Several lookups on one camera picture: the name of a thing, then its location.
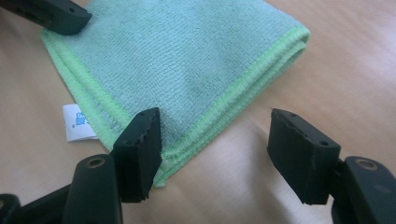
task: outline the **microfiber cloth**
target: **microfiber cloth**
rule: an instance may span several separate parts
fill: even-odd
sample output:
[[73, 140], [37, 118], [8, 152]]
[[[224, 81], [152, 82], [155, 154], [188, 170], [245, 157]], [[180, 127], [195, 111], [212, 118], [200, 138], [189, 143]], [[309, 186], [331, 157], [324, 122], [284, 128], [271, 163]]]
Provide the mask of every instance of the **microfiber cloth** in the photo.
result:
[[262, 0], [92, 0], [78, 34], [43, 42], [109, 150], [138, 112], [159, 107], [166, 179], [305, 49], [309, 31]]

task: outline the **light wooden tabletop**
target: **light wooden tabletop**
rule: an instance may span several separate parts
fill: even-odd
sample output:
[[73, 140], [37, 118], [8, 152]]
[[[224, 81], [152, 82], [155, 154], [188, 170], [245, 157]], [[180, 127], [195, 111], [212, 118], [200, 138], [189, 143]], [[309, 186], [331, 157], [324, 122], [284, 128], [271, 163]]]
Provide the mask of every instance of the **light wooden tabletop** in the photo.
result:
[[[268, 2], [311, 30], [306, 52], [165, 188], [124, 204], [125, 223], [331, 223], [332, 199], [301, 204], [271, 163], [272, 107], [329, 135], [342, 159], [371, 158], [396, 174], [395, 2]], [[0, 193], [22, 204], [69, 184], [80, 160], [105, 152], [97, 140], [66, 143], [62, 105], [74, 101], [40, 29], [0, 9]]]

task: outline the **screw hole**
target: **screw hole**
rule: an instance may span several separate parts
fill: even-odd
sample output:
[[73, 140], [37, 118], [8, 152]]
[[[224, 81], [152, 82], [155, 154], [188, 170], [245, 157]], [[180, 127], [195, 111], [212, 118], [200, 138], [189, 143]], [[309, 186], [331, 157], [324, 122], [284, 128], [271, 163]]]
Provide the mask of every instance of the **screw hole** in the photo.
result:
[[325, 141], [320, 141], [319, 143], [320, 143], [321, 145], [323, 145], [324, 147], [326, 147], [326, 146], [329, 145], [329, 143], [328, 143], [328, 142], [325, 142]]
[[105, 164], [105, 159], [103, 159], [103, 158], [93, 158], [87, 162], [88, 168], [92, 168], [92, 169], [99, 167], [103, 164]]
[[378, 169], [378, 167], [376, 166], [375, 163], [373, 163], [371, 161], [364, 160], [364, 159], [357, 159], [356, 163], [360, 167], [362, 167], [362, 168], [364, 168], [366, 170], [376, 170], [376, 169]]

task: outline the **wooden table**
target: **wooden table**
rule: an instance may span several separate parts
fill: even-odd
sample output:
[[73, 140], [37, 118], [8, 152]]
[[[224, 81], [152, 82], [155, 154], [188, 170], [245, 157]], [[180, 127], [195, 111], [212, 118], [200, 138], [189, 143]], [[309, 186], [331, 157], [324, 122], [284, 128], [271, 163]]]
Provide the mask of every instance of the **wooden table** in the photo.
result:
[[[309, 120], [343, 147], [342, 159], [372, 158], [396, 174], [394, 1], [269, 2], [311, 30], [306, 52], [165, 188], [124, 204], [125, 223], [331, 223], [332, 199], [301, 204], [271, 163], [272, 107]], [[62, 105], [74, 101], [40, 29], [0, 9], [0, 193], [22, 204], [105, 152], [97, 140], [66, 143]]]

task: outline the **white care label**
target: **white care label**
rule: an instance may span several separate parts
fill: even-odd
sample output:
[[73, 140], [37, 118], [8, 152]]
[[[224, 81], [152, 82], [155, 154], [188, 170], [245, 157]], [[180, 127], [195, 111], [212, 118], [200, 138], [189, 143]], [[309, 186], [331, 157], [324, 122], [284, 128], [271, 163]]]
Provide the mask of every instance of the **white care label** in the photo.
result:
[[78, 105], [64, 105], [63, 110], [67, 142], [97, 139], [90, 123], [85, 119]]

